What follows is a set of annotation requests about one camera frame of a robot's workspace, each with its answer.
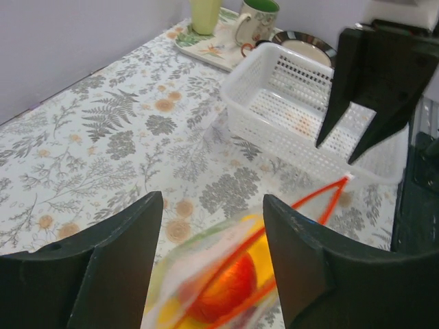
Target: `white plastic basket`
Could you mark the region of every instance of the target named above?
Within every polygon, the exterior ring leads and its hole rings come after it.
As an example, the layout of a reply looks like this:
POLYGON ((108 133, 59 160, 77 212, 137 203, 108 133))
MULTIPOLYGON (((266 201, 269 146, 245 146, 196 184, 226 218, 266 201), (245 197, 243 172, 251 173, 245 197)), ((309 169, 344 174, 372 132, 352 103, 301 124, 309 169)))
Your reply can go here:
POLYGON ((221 89, 228 122, 238 135, 268 153, 331 182, 346 172, 355 186, 397 184, 407 158, 408 129, 347 164, 374 112, 351 105, 322 146, 316 138, 327 110, 333 70, 273 43, 259 46, 221 89))

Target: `floral tablecloth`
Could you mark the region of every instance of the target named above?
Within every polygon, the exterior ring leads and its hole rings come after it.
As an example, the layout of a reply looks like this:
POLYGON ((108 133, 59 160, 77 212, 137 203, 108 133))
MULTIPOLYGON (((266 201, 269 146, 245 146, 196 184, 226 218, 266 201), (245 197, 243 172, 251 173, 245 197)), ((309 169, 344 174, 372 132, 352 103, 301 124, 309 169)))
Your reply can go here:
MULTIPOLYGON (((0 128, 0 252, 34 251, 165 198, 156 252, 312 178, 230 135, 225 72, 182 55, 175 26, 0 128)), ((395 186, 345 194, 329 227, 389 248, 395 186)), ((282 328, 280 308, 258 328, 282 328)))

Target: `transparent plastic bag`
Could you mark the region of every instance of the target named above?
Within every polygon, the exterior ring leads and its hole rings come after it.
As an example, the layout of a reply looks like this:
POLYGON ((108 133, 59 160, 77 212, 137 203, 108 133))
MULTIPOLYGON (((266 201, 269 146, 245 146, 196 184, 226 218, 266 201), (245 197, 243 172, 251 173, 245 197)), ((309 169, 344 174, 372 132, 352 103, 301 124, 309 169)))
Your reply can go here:
MULTIPOLYGON (((349 176, 300 198, 324 225, 349 176)), ((172 250, 153 268, 142 329, 254 328, 277 303, 260 208, 238 214, 172 250)))

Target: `white wall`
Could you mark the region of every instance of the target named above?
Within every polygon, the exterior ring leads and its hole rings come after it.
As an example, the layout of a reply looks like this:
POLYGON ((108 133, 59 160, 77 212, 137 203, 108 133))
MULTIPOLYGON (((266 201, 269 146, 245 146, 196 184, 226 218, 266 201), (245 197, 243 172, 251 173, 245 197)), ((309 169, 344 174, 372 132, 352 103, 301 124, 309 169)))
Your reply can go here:
MULTIPOLYGON (((360 22, 368 0, 276 0, 281 7, 277 26, 312 34, 337 47, 344 27, 360 22)), ((223 0, 224 7, 239 11, 242 0, 223 0)), ((425 95, 439 101, 439 74, 432 79, 425 95)))
POLYGON ((189 15, 187 0, 0 0, 0 123, 189 15))

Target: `floral tray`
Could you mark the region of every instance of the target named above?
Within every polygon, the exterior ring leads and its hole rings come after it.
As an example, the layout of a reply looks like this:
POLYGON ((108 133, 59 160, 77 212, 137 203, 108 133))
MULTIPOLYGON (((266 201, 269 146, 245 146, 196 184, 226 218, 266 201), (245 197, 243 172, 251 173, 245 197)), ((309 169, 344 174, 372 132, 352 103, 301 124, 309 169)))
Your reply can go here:
POLYGON ((213 35, 201 36, 193 31, 189 24, 186 30, 178 35, 176 45, 186 55, 230 72, 244 59, 232 36, 233 24, 238 14, 221 8, 219 15, 213 35))

